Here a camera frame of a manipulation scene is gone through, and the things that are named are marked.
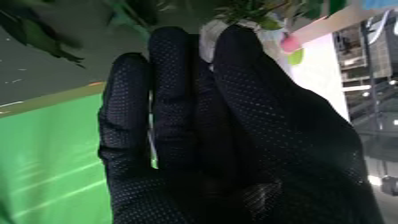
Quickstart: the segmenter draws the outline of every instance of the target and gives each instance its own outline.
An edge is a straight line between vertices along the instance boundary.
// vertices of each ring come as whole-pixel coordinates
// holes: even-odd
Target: green surface
[[[0,119],[0,224],[110,223],[100,95]]]

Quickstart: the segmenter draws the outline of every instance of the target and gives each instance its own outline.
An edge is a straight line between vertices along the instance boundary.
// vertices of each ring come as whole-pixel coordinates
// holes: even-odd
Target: black glove
[[[139,54],[116,61],[100,111],[114,223],[382,223],[355,131],[261,49],[231,26],[211,72],[196,37],[164,28],[151,64]]]

